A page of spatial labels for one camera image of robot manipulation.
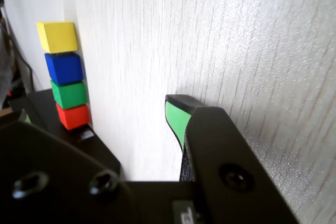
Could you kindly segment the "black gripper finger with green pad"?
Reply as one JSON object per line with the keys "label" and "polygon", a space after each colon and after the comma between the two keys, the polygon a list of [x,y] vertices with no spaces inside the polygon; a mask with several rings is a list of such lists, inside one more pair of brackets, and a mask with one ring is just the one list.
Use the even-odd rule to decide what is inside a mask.
{"label": "black gripper finger with green pad", "polygon": [[297,223],[223,108],[168,94],[165,117],[188,158],[205,223]]}
{"label": "black gripper finger with green pad", "polygon": [[1,117],[1,223],[141,222],[114,171],[23,117]]}

